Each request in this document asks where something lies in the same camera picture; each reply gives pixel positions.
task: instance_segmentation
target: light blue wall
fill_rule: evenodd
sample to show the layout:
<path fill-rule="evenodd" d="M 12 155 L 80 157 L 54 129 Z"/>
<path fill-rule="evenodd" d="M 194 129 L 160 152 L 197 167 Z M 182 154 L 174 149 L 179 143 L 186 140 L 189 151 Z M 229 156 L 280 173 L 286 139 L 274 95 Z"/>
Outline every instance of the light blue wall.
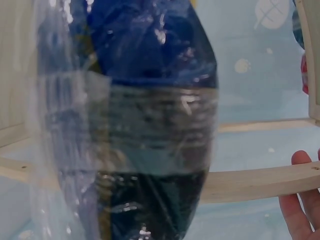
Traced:
<path fill-rule="evenodd" d="M 308 115 L 294 9 L 292 0 L 198 0 L 197 12 L 218 61 L 221 121 Z M 243 73 L 236 72 L 236 64 Z"/>

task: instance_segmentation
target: wooden frame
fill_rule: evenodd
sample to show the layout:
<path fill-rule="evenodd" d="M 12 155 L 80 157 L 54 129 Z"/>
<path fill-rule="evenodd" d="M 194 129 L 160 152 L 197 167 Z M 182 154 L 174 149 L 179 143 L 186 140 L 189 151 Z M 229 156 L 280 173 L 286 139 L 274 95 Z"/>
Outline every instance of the wooden frame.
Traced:
<path fill-rule="evenodd" d="M 279 121 L 247 122 L 239 124 L 223 124 L 219 133 L 237 133 L 250 131 L 269 131 L 287 128 L 303 128 L 318 124 L 320 120 L 320 105 L 316 105 L 316 80 L 320 82 L 320 14 L 310 14 L 312 9 L 319 9 L 319 0 L 297 0 L 298 13 L 303 30 L 306 48 L 309 76 L 309 112 L 311 118 L 289 119 Z M 0 148 L 0 154 L 5 151 L 32 144 L 30 139 Z M 0 158 L 0 175 L 24 183 L 30 183 L 35 166 L 13 159 Z M 59 184 L 54 175 L 37 183 L 59 190 Z M 201 203 L 230 203 L 264 199 L 304 192 L 320 187 L 320 162 L 312 162 L 294 166 L 264 168 L 256 170 L 211 172 L 204 185 Z"/>

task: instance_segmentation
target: white dot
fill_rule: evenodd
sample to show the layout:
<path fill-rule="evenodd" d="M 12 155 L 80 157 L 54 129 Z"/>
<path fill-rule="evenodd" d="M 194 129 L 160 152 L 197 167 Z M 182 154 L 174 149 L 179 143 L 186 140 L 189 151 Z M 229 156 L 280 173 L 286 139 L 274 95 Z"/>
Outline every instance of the white dot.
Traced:
<path fill-rule="evenodd" d="M 266 52 L 267 52 L 268 54 L 273 54 L 273 53 L 274 53 L 274 51 L 272 51 L 271 48 L 267 48 L 267 49 L 266 49 Z"/>
<path fill-rule="evenodd" d="M 239 74 L 245 74 L 250 69 L 251 63 L 244 58 L 239 59 L 234 65 L 234 70 Z"/>
<path fill-rule="evenodd" d="M 19 240 L 28 240 L 33 236 L 34 232 L 31 230 L 27 230 L 24 231 L 22 233 L 20 233 L 20 235 L 18 236 Z"/>

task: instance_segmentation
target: wooden rod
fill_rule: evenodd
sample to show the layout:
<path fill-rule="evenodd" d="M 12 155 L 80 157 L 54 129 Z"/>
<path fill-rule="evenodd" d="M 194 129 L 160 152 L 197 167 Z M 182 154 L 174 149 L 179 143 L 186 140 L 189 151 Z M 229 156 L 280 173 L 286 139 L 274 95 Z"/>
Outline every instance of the wooden rod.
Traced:
<path fill-rule="evenodd" d="M 30 184 L 34 174 L 35 166 L 31 163 L 0 158 L 0 176 Z M 35 184 L 53 191 L 60 189 L 53 175 Z M 200 202 L 242 202 L 317 188 L 320 188 L 320 162 L 256 170 L 210 172 Z"/>

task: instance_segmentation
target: light wood plank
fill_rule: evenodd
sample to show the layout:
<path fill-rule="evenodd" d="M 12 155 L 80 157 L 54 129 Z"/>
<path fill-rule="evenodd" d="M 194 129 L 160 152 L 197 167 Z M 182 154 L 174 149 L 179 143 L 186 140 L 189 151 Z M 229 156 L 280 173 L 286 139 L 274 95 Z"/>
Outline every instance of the light wood plank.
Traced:
<path fill-rule="evenodd" d="M 0 129 L 24 122 L 25 75 L 30 64 L 31 1 L 1 0 Z"/>
<path fill-rule="evenodd" d="M 240 123 L 223 123 L 218 127 L 219 133 L 242 133 L 254 131 L 271 131 L 281 129 L 298 129 L 314 127 L 316 121 L 312 118 L 283 119 L 274 121 L 253 121 Z"/>
<path fill-rule="evenodd" d="M 0 150 L 1 147 L 8 146 L 28 138 L 28 133 L 24 124 L 10 126 L 0 130 Z"/>
<path fill-rule="evenodd" d="M 31 163 L 0 158 L 0 176 L 29 184 L 35 166 Z M 57 191 L 52 175 L 36 184 Z M 210 172 L 204 185 L 202 204 L 231 203 L 272 198 L 320 187 L 320 162 L 244 171 Z"/>

